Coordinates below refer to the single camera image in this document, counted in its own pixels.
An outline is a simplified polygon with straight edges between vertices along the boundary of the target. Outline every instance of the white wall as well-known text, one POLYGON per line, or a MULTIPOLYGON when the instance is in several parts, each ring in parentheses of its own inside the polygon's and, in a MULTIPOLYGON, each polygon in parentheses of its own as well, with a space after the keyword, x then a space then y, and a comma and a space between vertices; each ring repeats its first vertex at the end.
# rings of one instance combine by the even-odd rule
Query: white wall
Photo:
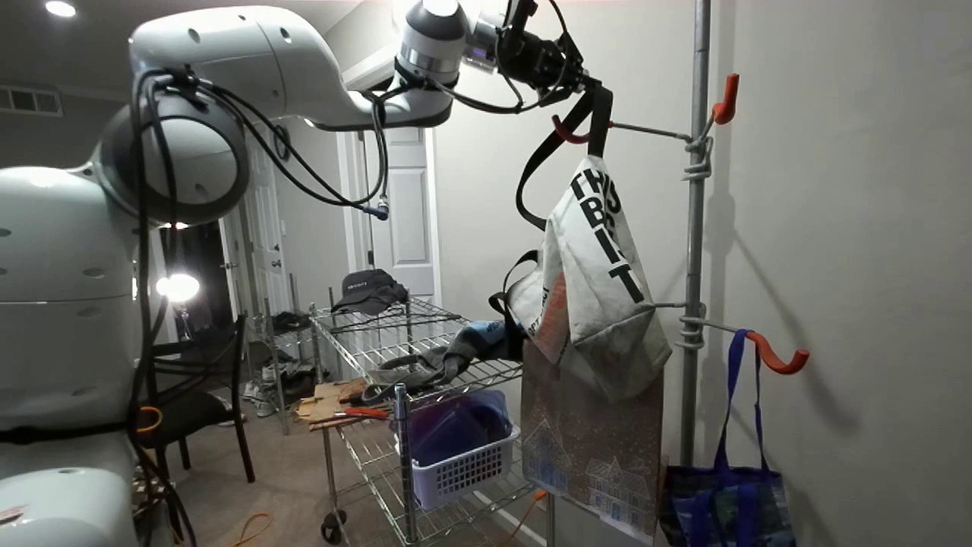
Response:
POLYGON ((395 15, 403 0, 360 0, 339 25, 327 29, 327 46, 344 70, 360 63, 365 58, 390 49, 399 51, 395 15))
MULTIPOLYGON (((690 4, 561 6, 585 68, 616 88, 616 119, 685 125, 690 4)), ((715 6, 712 75, 740 70, 744 96, 740 119, 721 131, 704 285, 715 319, 756 326, 779 349, 814 349, 801 378, 765 379, 769 452, 789 481, 799 540, 960 545, 972 536, 972 4, 715 6)), ((531 240, 513 182, 546 122, 458 119, 434 131, 443 298, 481 312, 531 240)), ((680 160, 680 146, 611 138, 606 163, 656 298, 680 296, 680 160)), ((550 190, 531 203, 550 206, 570 166, 561 156, 559 174, 537 177, 550 190)), ((724 336, 707 342, 700 459, 724 403, 724 336)), ((753 463, 744 440, 736 452, 753 463)))
POLYGON ((0 163, 79 166, 119 108, 121 100, 60 93, 64 115, 0 111, 0 163))
MULTIPOLYGON (((339 188, 336 138, 314 131, 304 122, 292 122, 288 131, 306 163, 317 166, 323 180, 327 180, 334 188, 339 188)), ((298 160, 288 160, 288 166, 309 188, 323 190, 309 182, 298 160)), ((339 280, 347 277, 344 211, 306 197, 298 184, 292 184, 282 177, 277 177, 277 190, 282 216, 286 270, 293 277, 298 307, 327 307, 327 289, 334 289, 334 298, 339 298, 339 280)))

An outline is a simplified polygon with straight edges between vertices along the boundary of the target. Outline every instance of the red hook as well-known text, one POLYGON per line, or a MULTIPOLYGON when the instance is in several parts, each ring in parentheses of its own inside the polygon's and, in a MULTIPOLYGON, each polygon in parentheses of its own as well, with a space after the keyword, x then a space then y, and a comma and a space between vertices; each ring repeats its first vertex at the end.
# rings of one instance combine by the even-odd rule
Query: red hook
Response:
POLYGON ((795 349, 789 361, 783 361, 769 339, 760 331, 748 335, 756 342, 760 358, 765 361, 765 369, 771 369, 775 373, 799 373, 807 361, 811 352, 807 349, 795 349))
POLYGON ((585 142, 588 140, 588 133, 568 131, 565 122, 559 122, 559 115, 553 115, 553 131, 568 142, 585 142))
POLYGON ((715 125, 728 125, 736 119, 736 96, 739 96, 739 74, 728 74, 724 84, 724 100, 709 105, 709 119, 715 125))

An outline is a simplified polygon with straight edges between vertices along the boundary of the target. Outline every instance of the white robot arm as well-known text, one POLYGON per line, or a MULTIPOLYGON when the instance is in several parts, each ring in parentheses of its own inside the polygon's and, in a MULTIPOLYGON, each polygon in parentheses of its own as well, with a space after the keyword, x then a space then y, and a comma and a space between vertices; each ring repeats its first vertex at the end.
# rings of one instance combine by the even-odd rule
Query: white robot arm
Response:
MULTIPOLYGON (((419 4, 402 39, 399 68, 452 84, 464 49, 464 15, 452 4, 419 4)), ((301 15, 272 6, 199 10, 146 21, 129 37, 129 63, 192 70, 243 93, 263 115, 301 115, 325 131, 373 125, 373 103, 344 88, 327 41, 301 15)), ((448 93, 407 88, 385 103, 385 127, 438 125, 448 93)))

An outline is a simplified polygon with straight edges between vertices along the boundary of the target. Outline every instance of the white bag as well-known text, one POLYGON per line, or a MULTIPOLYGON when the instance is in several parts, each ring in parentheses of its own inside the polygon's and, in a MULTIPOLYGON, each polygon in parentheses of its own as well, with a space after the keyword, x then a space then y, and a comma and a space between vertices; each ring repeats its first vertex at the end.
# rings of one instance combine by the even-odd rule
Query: white bag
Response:
POLYGON ((599 157, 579 160, 553 206, 544 270, 516 282, 509 312, 546 361, 606 400, 636 399, 667 361, 622 203, 599 157))

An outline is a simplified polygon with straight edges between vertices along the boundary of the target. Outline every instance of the black chair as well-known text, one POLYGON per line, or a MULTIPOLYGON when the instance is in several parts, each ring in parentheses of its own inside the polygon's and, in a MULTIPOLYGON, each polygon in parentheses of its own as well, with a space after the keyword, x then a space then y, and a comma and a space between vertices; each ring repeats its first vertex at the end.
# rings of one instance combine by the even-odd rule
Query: black chair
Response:
POLYGON ((198 331, 188 342, 151 345, 146 378, 150 403, 160 409, 160 422, 142 432, 142 447, 154 451, 160 473, 166 473, 165 451, 179 445, 183 468, 188 463, 184 436, 219 422, 233 422, 243 456, 247 483, 253 483, 253 459, 240 409, 240 369, 243 369, 247 312, 231 328, 198 331))

